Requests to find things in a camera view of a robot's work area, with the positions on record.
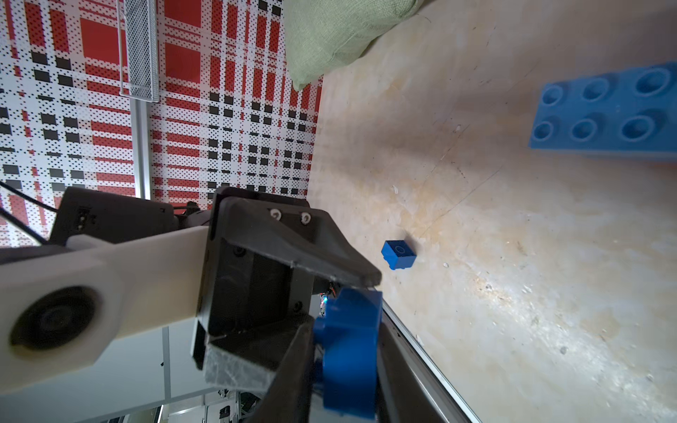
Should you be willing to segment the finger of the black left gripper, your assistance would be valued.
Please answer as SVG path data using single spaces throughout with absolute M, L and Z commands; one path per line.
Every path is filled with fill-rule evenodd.
M 208 340 L 203 359 L 206 382 L 230 391 L 268 391 L 303 319 L 314 318 L 293 315 Z
M 236 247 L 344 286 L 382 281 L 326 211 L 243 197 L 222 199 L 216 211 L 216 235 Z

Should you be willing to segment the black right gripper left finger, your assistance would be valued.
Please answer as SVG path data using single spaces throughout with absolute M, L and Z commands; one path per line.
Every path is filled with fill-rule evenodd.
M 248 422 L 308 422 L 314 382 L 314 319 L 303 319 Z

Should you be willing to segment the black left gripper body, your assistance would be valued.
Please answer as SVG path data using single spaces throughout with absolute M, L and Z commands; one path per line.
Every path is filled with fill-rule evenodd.
M 307 201 L 221 187 L 215 191 L 197 306 L 191 356 L 203 370 L 206 342 L 237 331 L 275 324 L 308 311 L 314 277 L 227 243 L 216 235 L 216 209 L 226 197 L 259 199 L 310 208 Z

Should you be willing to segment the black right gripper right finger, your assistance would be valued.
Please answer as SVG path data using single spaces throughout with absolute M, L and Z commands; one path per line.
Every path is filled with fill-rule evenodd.
M 453 408 L 412 352 L 394 322 L 383 315 L 377 343 L 377 420 L 455 421 Z

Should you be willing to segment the blue tiny lego brick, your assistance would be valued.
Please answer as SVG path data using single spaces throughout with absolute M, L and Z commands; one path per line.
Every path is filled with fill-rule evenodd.
M 343 288 L 322 302 L 315 320 L 314 342 L 324 353 L 317 370 L 324 408 L 375 419 L 377 344 L 383 314 L 379 291 Z

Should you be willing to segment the blue lego brick front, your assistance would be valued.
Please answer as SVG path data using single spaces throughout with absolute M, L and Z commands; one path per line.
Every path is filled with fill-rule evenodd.
M 391 270 L 411 268 L 417 257 L 404 240 L 385 241 L 381 254 Z

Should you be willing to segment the light blue lego brick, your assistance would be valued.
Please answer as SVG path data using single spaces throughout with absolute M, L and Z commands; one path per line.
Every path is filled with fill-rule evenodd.
M 676 63 L 544 86 L 530 148 L 676 161 Z

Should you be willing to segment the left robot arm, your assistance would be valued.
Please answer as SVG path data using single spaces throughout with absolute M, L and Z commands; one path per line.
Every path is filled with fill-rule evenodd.
M 1 391 L 89 367 L 117 338 L 189 318 L 206 382 L 265 390 L 313 294 L 381 279 L 302 199 L 222 187 L 203 211 L 68 188 L 49 239 L 1 251 Z

